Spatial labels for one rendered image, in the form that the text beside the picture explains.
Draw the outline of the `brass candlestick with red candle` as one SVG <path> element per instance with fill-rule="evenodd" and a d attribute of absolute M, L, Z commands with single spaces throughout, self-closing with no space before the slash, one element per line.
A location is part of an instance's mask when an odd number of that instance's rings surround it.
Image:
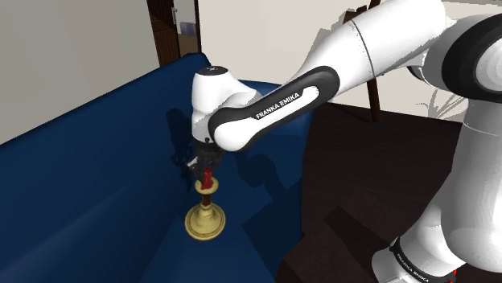
<path fill-rule="evenodd" d="M 221 207 L 214 204 L 212 195 L 218 190 L 219 182 L 206 169 L 203 181 L 195 182 L 195 190 L 201 195 L 200 203 L 186 214 L 184 226 L 189 236 L 195 240 L 207 241 L 216 238 L 224 230 L 226 217 Z"/>

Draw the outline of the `dark blue sofa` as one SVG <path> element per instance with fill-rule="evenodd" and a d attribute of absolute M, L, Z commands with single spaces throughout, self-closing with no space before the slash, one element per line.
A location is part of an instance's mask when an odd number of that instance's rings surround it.
<path fill-rule="evenodd" d="M 207 66 L 185 55 L 0 145 L 0 283 L 275 283 L 302 237 L 311 115 L 224 155 L 226 225 L 194 240 L 191 85 Z"/>

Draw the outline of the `dark wooden door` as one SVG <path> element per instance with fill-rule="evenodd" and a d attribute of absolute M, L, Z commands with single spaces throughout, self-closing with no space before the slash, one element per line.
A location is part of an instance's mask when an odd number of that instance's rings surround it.
<path fill-rule="evenodd" d="M 176 19 L 175 2 L 188 3 L 195 20 L 188 23 L 193 33 L 181 33 L 182 24 Z M 175 61 L 188 53 L 202 51 L 200 40 L 199 0 L 146 0 L 160 66 Z"/>

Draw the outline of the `dark wooden easel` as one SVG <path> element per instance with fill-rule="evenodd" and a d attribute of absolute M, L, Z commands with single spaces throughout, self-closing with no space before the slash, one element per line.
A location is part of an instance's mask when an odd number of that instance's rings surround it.
<path fill-rule="evenodd" d="M 371 0 L 367 6 L 360 6 L 356 8 L 355 11 L 347 10 L 344 14 L 343 23 L 348 22 L 349 20 L 355 18 L 357 15 L 364 13 L 365 11 L 372 9 L 375 6 L 378 6 L 381 3 L 381 0 Z M 377 80 L 373 79 L 367 83 L 368 89 L 368 99 L 370 104 L 372 122 L 381 122 L 381 107 L 379 100 L 379 93 L 377 87 Z"/>

